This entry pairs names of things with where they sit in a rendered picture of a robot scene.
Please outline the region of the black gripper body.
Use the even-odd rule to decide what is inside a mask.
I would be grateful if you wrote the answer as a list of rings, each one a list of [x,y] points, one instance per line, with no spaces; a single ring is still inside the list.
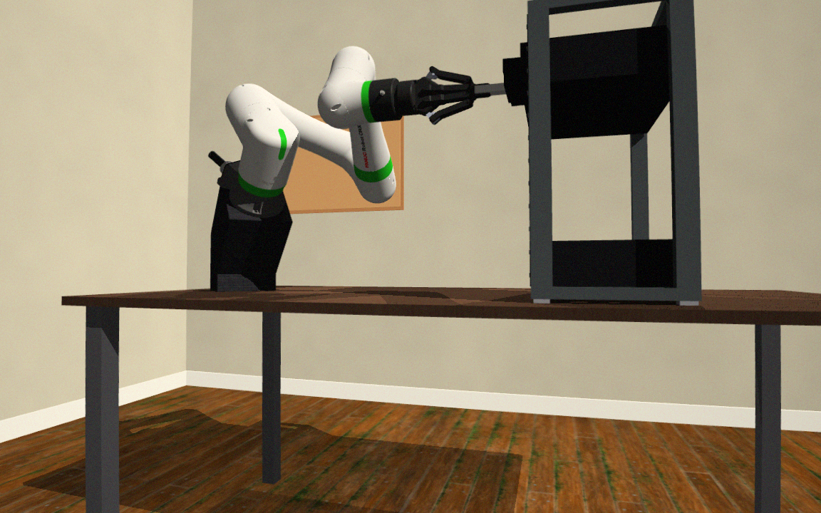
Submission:
[[[406,115],[423,115],[432,113],[442,102],[424,102],[424,96],[435,96],[442,94],[437,91],[424,91],[424,85],[437,85],[434,81],[427,77],[420,79],[411,79],[410,81],[400,81],[396,88],[396,98],[400,114]]]

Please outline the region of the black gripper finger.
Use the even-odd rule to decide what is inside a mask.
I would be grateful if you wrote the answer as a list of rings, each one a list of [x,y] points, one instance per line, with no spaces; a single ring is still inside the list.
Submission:
[[[480,88],[479,90],[469,90],[465,92],[454,92],[450,94],[440,94],[435,96],[424,96],[424,102],[434,102],[440,101],[442,102],[440,106],[445,105],[446,103],[458,102],[453,106],[449,106],[447,108],[442,108],[442,110],[438,110],[436,113],[427,113],[427,117],[431,124],[435,125],[438,121],[445,119],[446,117],[452,116],[456,113],[461,113],[464,110],[468,110],[468,108],[473,107],[473,102],[475,102],[476,98],[489,98],[491,96],[497,95],[505,95],[505,87],[494,87],[494,88]],[[462,101],[462,102],[461,102]]]
[[[443,79],[444,81],[450,81],[454,83],[462,83],[456,85],[424,85],[424,91],[437,91],[439,90],[442,92],[443,95],[453,93],[453,92],[463,92],[469,90],[479,90],[480,88],[494,88],[494,87],[502,87],[504,83],[481,83],[481,84],[474,84],[473,80],[470,76],[462,75],[458,73],[451,73],[447,71],[440,71],[436,67],[430,67],[430,71],[427,74],[427,78],[429,79]],[[466,81],[466,82],[465,82]],[[468,84],[467,84],[468,83]]]

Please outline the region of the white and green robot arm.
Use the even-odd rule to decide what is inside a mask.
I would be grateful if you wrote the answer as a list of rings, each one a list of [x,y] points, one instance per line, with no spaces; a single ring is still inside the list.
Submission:
[[[211,150],[209,159],[221,166],[217,184],[230,190],[230,202],[240,212],[275,217],[284,207],[283,189],[297,148],[303,148],[344,168],[365,200],[375,204],[390,200],[396,177],[381,121],[402,119],[398,83],[397,78],[376,79],[373,58],[366,50],[356,46],[339,50],[317,98],[325,123],[288,106],[260,85],[238,85],[227,96],[225,110],[242,144],[242,155],[236,162],[225,162]],[[339,129],[349,129],[351,134]]]

